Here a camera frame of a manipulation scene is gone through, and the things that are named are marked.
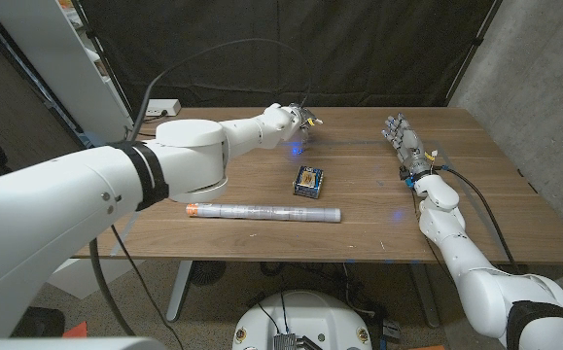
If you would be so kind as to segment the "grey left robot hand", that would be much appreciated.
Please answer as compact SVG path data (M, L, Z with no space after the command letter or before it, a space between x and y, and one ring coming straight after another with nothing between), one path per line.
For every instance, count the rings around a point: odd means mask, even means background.
M299 135L300 141L305 146L309 139L309 129L312 126L323 124L324 122L318 119L311 111L301 107L298 103L290 105L291 111L299 117Z

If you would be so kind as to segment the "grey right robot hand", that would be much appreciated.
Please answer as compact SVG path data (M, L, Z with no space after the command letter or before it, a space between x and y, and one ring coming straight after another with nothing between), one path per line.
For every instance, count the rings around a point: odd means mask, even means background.
M396 151L409 177L418 180L430 174L431 162L426 157L424 145L402 113L387 118L382 134Z

